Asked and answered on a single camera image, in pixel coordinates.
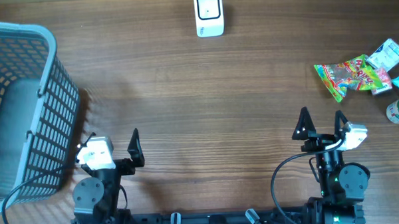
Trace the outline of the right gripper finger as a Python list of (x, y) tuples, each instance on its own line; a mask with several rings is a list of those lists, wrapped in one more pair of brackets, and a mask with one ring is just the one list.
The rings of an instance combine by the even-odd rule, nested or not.
[(295, 130), (291, 137), (292, 140), (308, 140), (314, 134), (316, 134), (316, 129), (313, 124), (313, 120), (309, 114), (307, 107), (301, 108), (299, 119)]
[(337, 110), (334, 115), (334, 135), (341, 137), (342, 127), (348, 122), (341, 110)]

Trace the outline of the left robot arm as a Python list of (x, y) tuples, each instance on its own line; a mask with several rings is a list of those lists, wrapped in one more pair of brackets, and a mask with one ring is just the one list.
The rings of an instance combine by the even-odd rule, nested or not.
[(114, 160), (113, 143), (108, 136), (92, 133), (78, 147), (76, 162), (89, 175), (74, 188), (74, 219), (70, 224), (138, 224), (129, 208), (118, 208), (119, 193), (125, 189), (121, 178), (134, 175), (136, 168), (145, 165), (139, 132), (132, 133), (128, 158)]

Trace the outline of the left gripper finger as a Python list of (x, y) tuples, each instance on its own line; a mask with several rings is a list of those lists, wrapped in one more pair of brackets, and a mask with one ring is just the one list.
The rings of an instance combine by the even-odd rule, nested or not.
[(88, 138), (81, 144), (81, 146), (87, 146), (87, 143), (89, 142), (89, 140), (91, 139), (91, 137), (95, 136), (96, 133), (95, 132), (91, 132), (90, 135), (88, 136)]
[(132, 133), (127, 152), (130, 154), (130, 159), (132, 160), (135, 168), (142, 168), (145, 166), (144, 154), (142, 152), (137, 128), (135, 128)]

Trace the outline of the Haribo gummy candy bag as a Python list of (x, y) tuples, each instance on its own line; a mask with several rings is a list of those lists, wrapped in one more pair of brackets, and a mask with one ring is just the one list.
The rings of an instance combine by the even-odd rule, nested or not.
[(369, 91), (383, 87), (374, 69), (360, 55), (338, 64), (315, 64), (314, 68), (337, 102), (342, 102), (348, 90)]

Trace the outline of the white tissue pack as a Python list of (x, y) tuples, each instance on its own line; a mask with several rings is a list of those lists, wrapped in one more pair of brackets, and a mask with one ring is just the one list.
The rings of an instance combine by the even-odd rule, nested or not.
[(375, 69), (383, 68), (386, 72), (399, 64), (399, 44), (391, 38), (387, 39), (370, 56), (366, 62)]

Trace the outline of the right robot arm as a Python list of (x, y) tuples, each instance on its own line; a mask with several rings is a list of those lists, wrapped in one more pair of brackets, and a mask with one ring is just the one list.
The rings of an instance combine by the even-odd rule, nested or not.
[(301, 108), (292, 139), (302, 140), (303, 155), (316, 159), (311, 168), (320, 184), (321, 197), (311, 197), (298, 216), (301, 224), (366, 224), (361, 202), (370, 171), (359, 163), (345, 163), (342, 154), (357, 148), (367, 137), (362, 124), (348, 121), (335, 112), (334, 133), (316, 131), (307, 108)]

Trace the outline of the red orange snack pack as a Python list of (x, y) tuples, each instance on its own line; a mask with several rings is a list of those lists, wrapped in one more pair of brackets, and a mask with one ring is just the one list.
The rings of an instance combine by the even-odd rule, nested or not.
[(391, 80), (389, 74), (386, 72), (386, 70), (384, 68), (377, 68), (374, 71), (377, 74), (377, 76), (379, 77), (379, 79), (381, 80), (382, 87), (372, 89), (371, 90), (372, 95), (381, 94), (383, 92), (388, 92), (389, 90), (391, 90), (393, 87), (392, 80)]

